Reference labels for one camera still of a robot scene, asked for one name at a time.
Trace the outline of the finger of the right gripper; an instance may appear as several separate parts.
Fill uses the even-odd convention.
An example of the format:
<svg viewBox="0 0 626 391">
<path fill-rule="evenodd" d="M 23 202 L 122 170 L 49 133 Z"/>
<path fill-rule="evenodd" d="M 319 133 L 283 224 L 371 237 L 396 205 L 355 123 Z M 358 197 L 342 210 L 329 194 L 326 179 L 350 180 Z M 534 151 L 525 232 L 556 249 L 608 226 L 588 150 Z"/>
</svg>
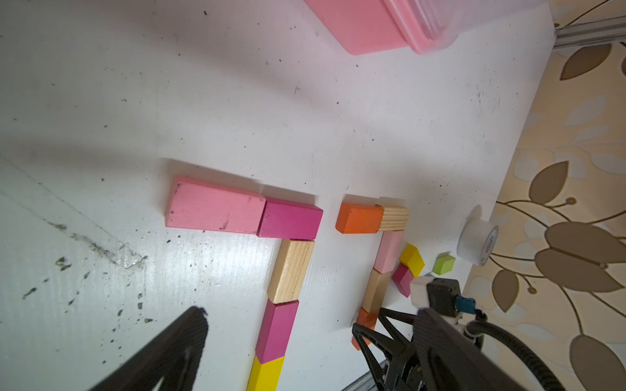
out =
<svg viewBox="0 0 626 391">
<path fill-rule="evenodd" d="M 361 324 L 352 326 L 352 335 L 365 357 L 376 390 L 426 390 L 417 346 L 392 320 L 413 326 L 416 314 L 381 308 L 378 320 L 387 334 Z"/>
</svg>

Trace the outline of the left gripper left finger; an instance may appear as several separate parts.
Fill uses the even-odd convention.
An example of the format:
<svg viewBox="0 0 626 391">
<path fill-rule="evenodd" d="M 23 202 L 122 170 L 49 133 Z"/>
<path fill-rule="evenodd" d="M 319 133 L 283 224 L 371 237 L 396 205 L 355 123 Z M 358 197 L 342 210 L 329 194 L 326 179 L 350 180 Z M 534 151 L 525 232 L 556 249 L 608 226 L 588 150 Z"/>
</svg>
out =
<svg viewBox="0 0 626 391">
<path fill-rule="evenodd" d="M 209 325 L 204 309 L 192 306 L 94 390 L 191 390 Z"/>
</svg>

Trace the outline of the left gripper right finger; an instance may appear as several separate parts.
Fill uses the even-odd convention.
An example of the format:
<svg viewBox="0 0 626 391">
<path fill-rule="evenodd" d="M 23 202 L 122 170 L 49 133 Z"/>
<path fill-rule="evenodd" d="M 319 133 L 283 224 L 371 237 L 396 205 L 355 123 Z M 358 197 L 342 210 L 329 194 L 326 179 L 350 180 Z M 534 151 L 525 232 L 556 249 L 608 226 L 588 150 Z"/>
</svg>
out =
<svg viewBox="0 0 626 391">
<path fill-rule="evenodd" d="M 523 390 L 472 340 L 431 309 L 417 311 L 412 385 L 420 390 Z"/>
</svg>

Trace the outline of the red-orange block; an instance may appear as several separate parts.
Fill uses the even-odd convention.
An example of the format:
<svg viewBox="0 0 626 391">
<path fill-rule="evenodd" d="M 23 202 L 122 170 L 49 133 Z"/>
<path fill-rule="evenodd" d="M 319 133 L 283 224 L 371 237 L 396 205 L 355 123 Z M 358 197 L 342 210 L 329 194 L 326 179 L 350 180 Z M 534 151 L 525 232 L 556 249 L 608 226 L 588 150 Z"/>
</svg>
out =
<svg viewBox="0 0 626 391">
<path fill-rule="evenodd" d="M 357 315 L 356 318 L 356 323 L 360 324 L 362 326 L 365 326 L 371 330 L 375 330 L 376 324 L 378 322 L 378 315 L 379 315 L 379 310 L 373 311 L 373 312 L 368 312 L 366 311 L 364 308 L 360 308 L 360 311 Z M 355 349 L 357 351 L 360 351 L 361 348 L 357 342 L 357 340 L 355 339 L 355 337 L 353 336 L 352 341 L 351 341 L 352 345 L 355 347 Z M 366 345 L 371 345 L 371 341 L 365 339 L 365 343 Z"/>
</svg>

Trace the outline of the yellow block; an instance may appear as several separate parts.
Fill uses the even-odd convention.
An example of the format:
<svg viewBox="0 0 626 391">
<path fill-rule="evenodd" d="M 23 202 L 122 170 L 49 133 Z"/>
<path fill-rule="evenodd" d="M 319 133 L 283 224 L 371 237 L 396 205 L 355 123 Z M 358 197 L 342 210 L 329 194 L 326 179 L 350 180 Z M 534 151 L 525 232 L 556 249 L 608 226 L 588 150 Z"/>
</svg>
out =
<svg viewBox="0 0 626 391">
<path fill-rule="evenodd" d="M 247 391 L 276 391 L 285 358 L 260 363 L 257 357 L 249 377 Z"/>
<path fill-rule="evenodd" d="M 399 257 L 400 262 L 405 265 L 412 273 L 414 278 L 421 275 L 425 262 L 417 247 L 408 244 Z"/>
</svg>

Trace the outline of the wooden block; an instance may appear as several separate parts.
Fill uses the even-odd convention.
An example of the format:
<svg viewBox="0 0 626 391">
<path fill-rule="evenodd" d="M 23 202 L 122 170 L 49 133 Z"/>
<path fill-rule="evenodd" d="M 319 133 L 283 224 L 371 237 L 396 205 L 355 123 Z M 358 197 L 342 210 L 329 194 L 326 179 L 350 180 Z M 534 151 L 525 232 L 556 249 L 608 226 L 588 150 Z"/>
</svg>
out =
<svg viewBox="0 0 626 391">
<path fill-rule="evenodd" d="M 267 290 L 274 304 L 299 299 L 315 247 L 314 241 L 283 239 Z"/>
<path fill-rule="evenodd" d="M 362 308 L 372 314 L 381 309 L 392 273 L 380 273 L 373 269 L 368 280 Z"/>
<path fill-rule="evenodd" d="M 378 231 L 403 231 L 409 221 L 410 210 L 404 206 L 380 205 L 383 210 Z"/>
</svg>

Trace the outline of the magenta block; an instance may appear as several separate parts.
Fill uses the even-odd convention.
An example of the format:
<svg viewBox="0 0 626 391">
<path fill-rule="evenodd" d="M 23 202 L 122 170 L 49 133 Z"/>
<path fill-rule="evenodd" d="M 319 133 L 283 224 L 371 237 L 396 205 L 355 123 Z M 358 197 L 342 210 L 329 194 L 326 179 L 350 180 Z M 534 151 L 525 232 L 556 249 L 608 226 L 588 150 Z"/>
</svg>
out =
<svg viewBox="0 0 626 391">
<path fill-rule="evenodd" d="M 395 270 L 392 275 L 392 280 L 398 289 L 399 293 L 404 297 L 411 296 L 411 283 L 414 280 L 414 276 L 411 270 L 404 265 L 403 263 L 398 265 L 398 268 Z"/>
<path fill-rule="evenodd" d="M 315 240 L 323 213 L 315 205 L 267 197 L 257 236 Z"/>
<path fill-rule="evenodd" d="M 299 301 L 275 304 L 267 301 L 255 355 L 259 363 L 269 363 L 285 356 Z"/>
</svg>

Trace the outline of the light pink block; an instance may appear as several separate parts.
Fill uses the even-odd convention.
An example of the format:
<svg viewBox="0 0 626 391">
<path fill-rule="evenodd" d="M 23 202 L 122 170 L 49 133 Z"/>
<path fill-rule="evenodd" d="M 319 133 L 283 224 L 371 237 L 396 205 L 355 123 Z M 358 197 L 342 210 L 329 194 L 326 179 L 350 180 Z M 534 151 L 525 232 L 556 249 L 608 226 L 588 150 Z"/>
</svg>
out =
<svg viewBox="0 0 626 391">
<path fill-rule="evenodd" d="M 380 274 L 393 272 L 403 241 L 404 231 L 386 231 L 382 235 L 373 269 Z"/>
<path fill-rule="evenodd" d="M 166 226 L 254 235 L 265 204 L 266 198 L 256 192 L 177 176 L 166 208 Z"/>
</svg>

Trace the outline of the orange block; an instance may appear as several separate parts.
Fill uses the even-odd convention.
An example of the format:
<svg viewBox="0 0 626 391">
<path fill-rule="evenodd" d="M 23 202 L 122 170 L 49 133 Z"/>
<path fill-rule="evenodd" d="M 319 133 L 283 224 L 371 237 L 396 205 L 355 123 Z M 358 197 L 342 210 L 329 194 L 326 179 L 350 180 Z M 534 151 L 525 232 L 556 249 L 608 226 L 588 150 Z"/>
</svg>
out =
<svg viewBox="0 0 626 391">
<path fill-rule="evenodd" d="M 384 209 L 377 205 L 342 203 L 335 228 L 344 235 L 376 234 Z"/>
</svg>

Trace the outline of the pink plastic toolbox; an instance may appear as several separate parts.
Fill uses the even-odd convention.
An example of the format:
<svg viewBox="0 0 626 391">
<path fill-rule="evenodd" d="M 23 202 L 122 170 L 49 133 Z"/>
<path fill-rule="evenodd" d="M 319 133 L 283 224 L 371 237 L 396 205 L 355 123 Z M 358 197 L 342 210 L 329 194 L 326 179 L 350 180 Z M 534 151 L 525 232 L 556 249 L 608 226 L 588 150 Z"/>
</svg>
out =
<svg viewBox="0 0 626 391">
<path fill-rule="evenodd" d="M 306 5 L 352 55 L 410 47 L 441 51 L 459 35 L 542 1 L 523 0 L 306 0 Z"/>
</svg>

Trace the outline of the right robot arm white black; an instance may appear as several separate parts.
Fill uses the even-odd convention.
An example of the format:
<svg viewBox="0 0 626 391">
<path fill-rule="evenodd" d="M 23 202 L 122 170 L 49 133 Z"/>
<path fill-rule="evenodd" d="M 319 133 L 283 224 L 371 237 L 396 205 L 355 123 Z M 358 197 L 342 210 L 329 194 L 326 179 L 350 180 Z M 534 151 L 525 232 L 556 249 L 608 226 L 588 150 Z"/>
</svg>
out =
<svg viewBox="0 0 626 391">
<path fill-rule="evenodd" d="M 544 390 L 562 390 L 561 381 L 527 345 L 481 315 L 456 329 L 436 311 L 416 314 L 382 308 L 381 334 L 354 324 L 352 334 L 379 390 L 520 390 L 482 352 L 484 336 L 507 347 Z"/>
</svg>

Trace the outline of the green block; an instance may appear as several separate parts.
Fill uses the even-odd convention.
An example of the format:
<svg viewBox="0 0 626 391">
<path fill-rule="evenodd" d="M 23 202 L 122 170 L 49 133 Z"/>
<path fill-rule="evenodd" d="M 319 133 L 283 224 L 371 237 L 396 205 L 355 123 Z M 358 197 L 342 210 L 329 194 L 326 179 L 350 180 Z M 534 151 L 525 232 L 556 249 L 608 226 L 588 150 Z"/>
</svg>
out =
<svg viewBox="0 0 626 391">
<path fill-rule="evenodd" d="M 435 260 L 432 272 L 436 275 L 445 275 L 455 266 L 456 258 L 450 253 L 442 253 Z"/>
</svg>

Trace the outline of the white tape roll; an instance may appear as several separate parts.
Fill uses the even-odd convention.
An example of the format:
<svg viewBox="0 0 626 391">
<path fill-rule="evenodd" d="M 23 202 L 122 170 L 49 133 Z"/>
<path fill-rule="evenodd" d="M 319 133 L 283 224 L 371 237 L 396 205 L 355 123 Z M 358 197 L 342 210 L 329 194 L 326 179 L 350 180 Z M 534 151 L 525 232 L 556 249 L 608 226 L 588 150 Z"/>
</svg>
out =
<svg viewBox="0 0 626 391">
<path fill-rule="evenodd" d="M 478 267 L 483 267 L 496 247 L 499 226 L 483 219 L 481 205 L 469 213 L 456 247 L 458 256 Z"/>
</svg>

